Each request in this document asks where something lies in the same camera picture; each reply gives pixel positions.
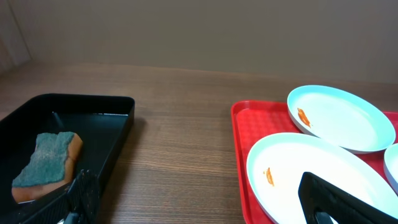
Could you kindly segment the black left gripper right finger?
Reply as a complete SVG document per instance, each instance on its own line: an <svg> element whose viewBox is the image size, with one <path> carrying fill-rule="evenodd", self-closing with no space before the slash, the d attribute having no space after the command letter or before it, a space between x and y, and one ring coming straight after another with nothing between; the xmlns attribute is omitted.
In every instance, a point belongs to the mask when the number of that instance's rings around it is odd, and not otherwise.
<svg viewBox="0 0 398 224"><path fill-rule="evenodd" d="M341 190L319 176L304 172L298 188L305 220L309 224L397 224L394 218Z"/></svg>

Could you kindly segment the light blue plate top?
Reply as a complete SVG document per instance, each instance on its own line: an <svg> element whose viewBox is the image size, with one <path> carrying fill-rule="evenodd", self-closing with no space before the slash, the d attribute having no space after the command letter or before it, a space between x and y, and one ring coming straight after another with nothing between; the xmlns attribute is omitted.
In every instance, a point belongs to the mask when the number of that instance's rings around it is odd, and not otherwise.
<svg viewBox="0 0 398 224"><path fill-rule="evenodd" d="M396 141L392 121L377 107L344 90L323 85L293 89L288 113L301 132L353 154L385 150Z"/></svg>

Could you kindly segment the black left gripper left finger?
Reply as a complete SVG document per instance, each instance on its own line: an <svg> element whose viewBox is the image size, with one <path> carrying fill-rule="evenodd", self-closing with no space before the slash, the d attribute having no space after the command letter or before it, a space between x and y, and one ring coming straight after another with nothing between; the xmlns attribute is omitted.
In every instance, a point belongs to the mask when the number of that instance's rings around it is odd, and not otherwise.
<svg viewBox="0 0 398 224"><path fill-rule="evenodd" d="M33 202L21 212L19 223L95 223L100 206L97 175L81 170L66 184Z"/></svg>

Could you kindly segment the green and orange sponge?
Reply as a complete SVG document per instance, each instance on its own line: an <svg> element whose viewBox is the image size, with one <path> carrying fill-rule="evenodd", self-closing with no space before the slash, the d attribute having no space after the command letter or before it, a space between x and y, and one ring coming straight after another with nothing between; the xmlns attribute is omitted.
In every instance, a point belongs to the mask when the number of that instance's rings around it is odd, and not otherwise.
<svg viewBox="0 0 398 224"><path fill-rule="evenodd" d="M41 133L29 163L12 181L12 197L17 203L38 200L73 180L83 141L73 132Z"/></svg>

